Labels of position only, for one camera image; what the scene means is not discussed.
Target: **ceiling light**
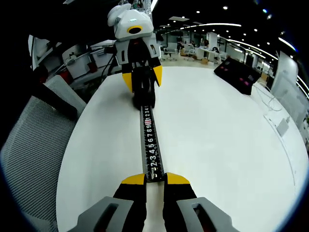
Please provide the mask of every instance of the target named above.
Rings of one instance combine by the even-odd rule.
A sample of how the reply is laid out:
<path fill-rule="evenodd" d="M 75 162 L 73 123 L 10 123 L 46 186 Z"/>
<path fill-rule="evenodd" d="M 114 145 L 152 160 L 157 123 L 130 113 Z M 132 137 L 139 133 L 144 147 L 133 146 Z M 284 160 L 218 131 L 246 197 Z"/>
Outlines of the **ceiling light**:
<path fill-rule="evenodd" d="M 309 91 L 308 86 L 306 85 L 306 83 L 299 77 L 299 75 L 297 75 L 297 78 L 304 84 L 304 86 L 307 88 L 307 90 Z"/>
<path fill-rule="evenodd" d="M 207 23 L 207 24 L 201 24 L 200 26 L 235 26 L 235 27 L 241 27 L 240 24 L 235 24 L 235 23 Z"/>
<path fill-rule="evenodd" d="M 254 52 L 254 51 L 252 51 L 252 50 L 249 50 L 249 49 L 246 49 L 246 51 L 249 51 L 249 52 L 251 52 L 251 54 L 256 54 L 256 55 L 258 55 L 258 56 L 260 56 L 260 57 L 262 57 L 262 58 L 264 58 L 264 59 L 266 59 L 266 57 L 264 57 L 263 55 L 261 55 L 261 54 L 259 54 L 259 53 L 257 53 L 257 52 Z"/>
<path fill-rule="evenodd" d="M 157 4 L 158 0 L 153 0 L 153 2 L 151 3 L 151 6 L 150 6 L 150 10 L 153 11 L 154 8 L 155 8 L 155 5 Z"/>
<path fill-rule="evenodd" d="M 230 41 L 230 42 L 235 42 L 235 43 L 240 43 L 240 44 L 247 45 L 247 46 L 249 46 L 249 47 L 255 48 L 256 50 L 259 50 L 259 51 L 261 51 L 261 52 L 264 52 L 265 54 L 269 55 L 270 57 L 273 57 L 274 59 L 278 60 L 277 57 L 273 56 L 272 54 L 270 54 L 270 53 L 268 53 L 268 52 L 266 52 L 266 51 L 264 51 L 264 50 L 262 50 L 261 48 L 258 48 L 258 47 L 255 47 L 255 46 L 252 46 L 252 45 L 250 45 L 250 44 L 247 44 L 247 43 L 244 43 L 244 42 L 240 42 L 240 41 L 237 41 L 237 40 L 228 40 L 228 41 Z"/>
<path fill-rule="evenodd" d="M 296 48 L 294 48 L 289 42 L 287 42 L 287 41 L 285 41 L 284 39 L 282 39 L 282 38 L 280 38 L 280 37 L 278 37 L 278 39 L 281 41 L 281 42 L 283 42 L 283 43 L 285 43 L 286 45 L 288 45 L 290 48 L 292 48 L 294 51 L 296 51 Z"/>
<path fill-rule="evenodd" d="M 234 48 L 234 50 L 242 53 L 240 49 Z"/>

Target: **desk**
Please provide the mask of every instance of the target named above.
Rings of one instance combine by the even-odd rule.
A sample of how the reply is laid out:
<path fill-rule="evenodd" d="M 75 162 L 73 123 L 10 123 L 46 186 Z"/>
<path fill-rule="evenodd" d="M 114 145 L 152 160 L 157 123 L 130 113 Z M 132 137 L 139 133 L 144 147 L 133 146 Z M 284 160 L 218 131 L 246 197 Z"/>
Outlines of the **desk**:
<path fill-rule="evenodd" d="M 195 194 L 229 214 L 239 231 L 274 231 L 294 203 L 295 188 L 263 110 L 211 69 L 164 67 L 162 80 L 154 117 L 165 172 L 187 178 Z M 60 232 L 74 227 L 97 201 L 113 196 L 123 179 L 142 173 L 140 114 L 131 98 L 115 74 L 84 109 L 59 173 Z M 155 185 L 150 191 L 147 184 L 147 232 L 164 230 L 162 195 Z"/>
<path fill-rule="evenodd" d="M 252 96 L 251 98 L 259 105 L 260 109 L 263 111 L 264 118 L 273 128 L 274 132 L 277 134 L 278 139 L 280 140 L 287 159 L 290 164 L 291 173 L 293 175 L 293 182 L 295 183 L 295 196 L 298 196 L 302 190 L 304 181 L 306 180 L 307 173 L 309 170 L 309 161 L 308 155 L 305 155 L 307 150 L 304 145 L 303 138 L 300 134 L 299 129 L 295 122 L 290 119 L 288 126 L 289 129 L 286 133 L 281 137 L 276 127 L 279 125 L 282 119 L 287 119 L 289 117 L 289 113 L 285 110 L 285 108 L 280 104 L 277 99 L 274 99 L 270 106 L 280 111 L 272 111 L 270 110 L 265 103 L 268 103 L 270 98 L 265 94 L 259 94 L 258 90 L 262 91 L 263 93 L 273 97 L 262 85 L 259 83 L 255 83 L 252 88 Z"/>
<path fill-rule="evenodd" d="M 210 54 L 213 54 L 214 57 L 218 57 L 218 58 L 219 58 L 219 60 L 218 60 L 219 63 L 222 62 L 222 61 L 221 61 L 220 53 L 217 53 L 217 52 L 214 52 L 214 51 L 210 51 L 210 50 L 208 50 L 208 49 L 201 48 L 201 47 L 196 47 L 196 48 L 195 48 L 195 51 L 196 51 L 197 59 L 203 59 L 203 58 L 205 57 L 205 56 L 204 56 L 204 52 L 207 52 L 208 55 L 207 55 L 206 58 L 207 58 L 209 61 L 214 62 L 214 60 L 213 60 L 213 59 L 210 59 L 210 57 L 209 57 Z"/>

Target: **measuring tape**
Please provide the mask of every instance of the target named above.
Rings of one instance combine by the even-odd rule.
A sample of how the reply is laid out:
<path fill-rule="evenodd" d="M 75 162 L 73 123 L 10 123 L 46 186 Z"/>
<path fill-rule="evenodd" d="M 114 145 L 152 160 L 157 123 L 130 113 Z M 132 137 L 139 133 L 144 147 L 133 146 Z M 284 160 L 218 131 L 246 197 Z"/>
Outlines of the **measuring tape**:
<path fill-rule="evenodd" d="M 140 110 L 140 136 L 144 173 L 147 181 L 163 181 L 164 170 L 151 106 Z"/>

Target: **ceiling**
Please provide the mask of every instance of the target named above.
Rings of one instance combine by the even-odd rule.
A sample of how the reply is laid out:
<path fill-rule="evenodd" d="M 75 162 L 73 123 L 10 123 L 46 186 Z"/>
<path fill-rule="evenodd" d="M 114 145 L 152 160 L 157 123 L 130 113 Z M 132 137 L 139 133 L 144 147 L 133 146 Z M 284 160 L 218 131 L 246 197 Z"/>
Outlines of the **ceiling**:
<path fill-rule="evenodd" d="M 181 4 L 178 0 L 159 0 L 153 10 L 153 23 L 155 29 L 160 29 L 160 33 L 186 27 L 185 25 L 197 25 L 194 22 L 202 24 L 208 23 L 232 23 L 240 24 L 241 27 L 235 26 L 198 26 L 187 31 L 196 30 L 196 33 L 206 34 L 208 31 L 215 30 L 215 33 L 222 37 L 247 43 L 276 56 L 276 51 L 284 51 L 288 55 L 296 55 L 296 52 L 287 45 L 278 40 L 284 27 L 275 16 L 267 19 L 271 12 L 263 12 L 263 6 L 251 0 L 217 0 L 204 1 L 194 0 L 192 4 Z M 181 22 L 170 20 L 172 16 L 185 17 L 189 20 Z M 163 26 L 170 24 L 169 28 L 163 29 Z M 272 57 L 263 54 L 266 61 L 271 62 Z"/>

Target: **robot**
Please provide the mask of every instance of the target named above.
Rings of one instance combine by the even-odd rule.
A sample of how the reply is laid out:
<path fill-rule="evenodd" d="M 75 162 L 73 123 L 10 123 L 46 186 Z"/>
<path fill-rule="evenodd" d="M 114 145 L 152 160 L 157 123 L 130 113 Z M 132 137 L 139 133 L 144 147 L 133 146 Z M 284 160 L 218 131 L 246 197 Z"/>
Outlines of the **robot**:
<path fill-rule="evenodd" d="M 159 46 L 150 17 L 131 10 L 131 4 L 115 6 L 108 14 L 108 26 L 114 27 L 117 59 L 123 79 L 134 94 L 133 104 L 155 106 L 155 82 L 161 86 L 162 65 Z"/>

